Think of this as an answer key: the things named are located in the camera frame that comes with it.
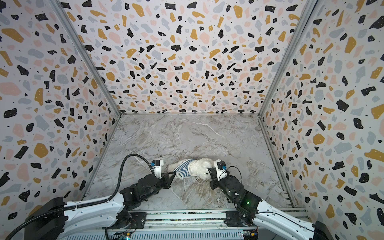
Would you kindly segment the blue white striped knit sweater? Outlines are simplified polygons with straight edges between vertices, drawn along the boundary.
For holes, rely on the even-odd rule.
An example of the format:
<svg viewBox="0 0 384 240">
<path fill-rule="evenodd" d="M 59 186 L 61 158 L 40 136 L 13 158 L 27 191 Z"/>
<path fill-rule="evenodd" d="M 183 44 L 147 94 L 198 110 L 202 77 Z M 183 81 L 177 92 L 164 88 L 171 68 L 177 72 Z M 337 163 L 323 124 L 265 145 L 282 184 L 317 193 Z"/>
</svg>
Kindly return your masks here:
<svg viewBox="0 0 384 240">
<path fill-rule="evenodd" d="M 190 171 L 190 165 L 195 161 L 195 159 L 187 159 L 179 163 L 173 172 L 176 173 L 176 177 L 178 179 L 185 179 L 192 177 L 191 171 Z"/>
</svg>

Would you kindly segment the white fluffy teddy bear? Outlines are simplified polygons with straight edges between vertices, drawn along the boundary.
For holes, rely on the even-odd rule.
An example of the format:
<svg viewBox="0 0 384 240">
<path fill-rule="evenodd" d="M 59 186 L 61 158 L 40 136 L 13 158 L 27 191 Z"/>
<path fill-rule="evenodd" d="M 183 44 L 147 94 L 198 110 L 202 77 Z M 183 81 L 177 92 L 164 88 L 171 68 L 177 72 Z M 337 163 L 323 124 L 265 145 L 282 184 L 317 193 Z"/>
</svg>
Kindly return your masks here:
<svg viewBox="0 0 384 240">
<path fill-rule="evenodd" d="M 175 164 L 170 164 L 167 168 L 167 171 L 173 172 L 175 167 L 182 161 L 184 160 L 181 160 Z M 210 177 L 208 168 L 216 168 L 214 166 L 214 161 L 212 159 L 209 159 L 209 158 L 195 159 L 195 161 L 190 165 L 190 171 L 191 171 L 192 177 L 198 177 L 202 180 L 210 180 L 211 177 Z"/>
</svg>

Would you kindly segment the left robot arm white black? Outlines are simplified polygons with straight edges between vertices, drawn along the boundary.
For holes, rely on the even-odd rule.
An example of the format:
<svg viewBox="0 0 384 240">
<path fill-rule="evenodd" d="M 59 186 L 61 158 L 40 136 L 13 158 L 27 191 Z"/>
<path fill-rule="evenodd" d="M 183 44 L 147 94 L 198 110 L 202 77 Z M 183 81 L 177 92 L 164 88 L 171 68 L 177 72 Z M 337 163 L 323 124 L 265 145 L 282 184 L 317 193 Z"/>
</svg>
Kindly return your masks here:
<svg viewBox="0 0 384 240">
<path fill-rule="evenodd" d="M 157 178 L 149 174 L 136 184 L 116 190 L 111 196 L 80 202 L 65 202 L 54 198 L 26 218 L 6 237 L 8 240 L 25 230 L 26 240 L 58 240 L 95 228 L 126 226 L 130 211 L 138 208 L 162 189 L 170 188 L 176 172 Z"/>
</svg>

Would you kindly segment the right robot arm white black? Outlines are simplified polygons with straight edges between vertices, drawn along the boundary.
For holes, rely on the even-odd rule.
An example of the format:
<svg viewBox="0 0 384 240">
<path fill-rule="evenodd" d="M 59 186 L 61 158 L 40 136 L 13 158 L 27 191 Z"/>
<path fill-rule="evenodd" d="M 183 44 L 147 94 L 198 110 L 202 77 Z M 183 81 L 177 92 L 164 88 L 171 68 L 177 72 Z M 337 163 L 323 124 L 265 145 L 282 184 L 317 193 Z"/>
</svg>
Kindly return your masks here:
<svg viewBox="0 0 384 240">
<path fill-rule="evenodd" d="M 234 204 L 240 221 L 247 226 L 263 227 L 287 240 L 332 240 L 327 226 L 297 219 L 267 203 L 246 190 L 244 185 L 227 170 L 208 169 L 211 189 L 220 189 L 227 200 Z"/>
</svg>

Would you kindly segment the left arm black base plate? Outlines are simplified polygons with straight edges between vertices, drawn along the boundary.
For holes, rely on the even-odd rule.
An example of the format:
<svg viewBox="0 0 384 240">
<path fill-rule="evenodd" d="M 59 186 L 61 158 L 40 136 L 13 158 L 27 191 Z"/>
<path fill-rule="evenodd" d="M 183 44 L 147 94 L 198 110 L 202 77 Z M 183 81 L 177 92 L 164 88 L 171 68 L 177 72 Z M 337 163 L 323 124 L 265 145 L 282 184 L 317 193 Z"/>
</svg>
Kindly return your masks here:
<svg viewBox="0 0 384 240">
<path fill-rule="evenodd" d="M 117 221 L 108 229 L 143 229 L 146 223 L 146 212 L 123 212 L 117 215 Z"/>
</svg>

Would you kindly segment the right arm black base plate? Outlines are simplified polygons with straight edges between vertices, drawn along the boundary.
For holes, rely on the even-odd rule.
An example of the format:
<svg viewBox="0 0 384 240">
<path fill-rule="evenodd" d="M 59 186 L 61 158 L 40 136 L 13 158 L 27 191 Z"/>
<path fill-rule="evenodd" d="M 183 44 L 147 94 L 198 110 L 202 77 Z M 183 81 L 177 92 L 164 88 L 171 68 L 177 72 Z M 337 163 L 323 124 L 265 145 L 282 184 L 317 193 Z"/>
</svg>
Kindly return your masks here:
<svg viewBox="0 0 384 240">
<path fill-rule="evenodd" d="M 255 227 L 256 225 L 253 223 L 255 217 L 256 212 L 251 212 L 247 215 L 238 211 L 226 211 L 224 224 L 228 227 Z"/>
</svg>

